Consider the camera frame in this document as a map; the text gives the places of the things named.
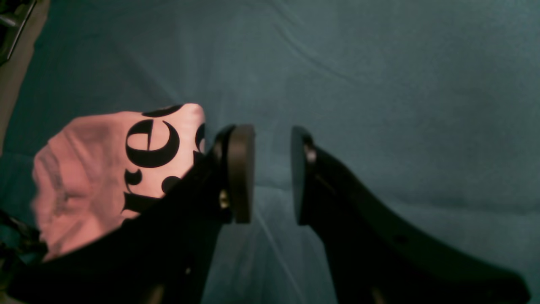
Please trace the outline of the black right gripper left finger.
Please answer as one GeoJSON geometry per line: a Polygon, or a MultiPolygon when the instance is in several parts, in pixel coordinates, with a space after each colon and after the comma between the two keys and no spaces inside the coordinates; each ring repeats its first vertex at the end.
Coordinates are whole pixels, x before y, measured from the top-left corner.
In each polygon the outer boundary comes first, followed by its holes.
{"type": "Polygon", "coordinates": [[[25,304],[198,304],[224,224],[249,223],[255,131],[230,125],[154,206],[120,229],[18,273],[25,304]]]}

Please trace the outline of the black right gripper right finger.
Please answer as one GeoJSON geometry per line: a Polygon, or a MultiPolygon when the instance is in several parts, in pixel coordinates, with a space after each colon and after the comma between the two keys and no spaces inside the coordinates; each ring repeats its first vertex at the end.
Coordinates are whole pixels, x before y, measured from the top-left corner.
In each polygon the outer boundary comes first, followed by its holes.
{"type": "Polygon", "coordinates": [[[324,245],[340,304],[526,304],[515,271],[427,235],[377,199],[303,127],[291,131],[294,209],[324,245]]]}

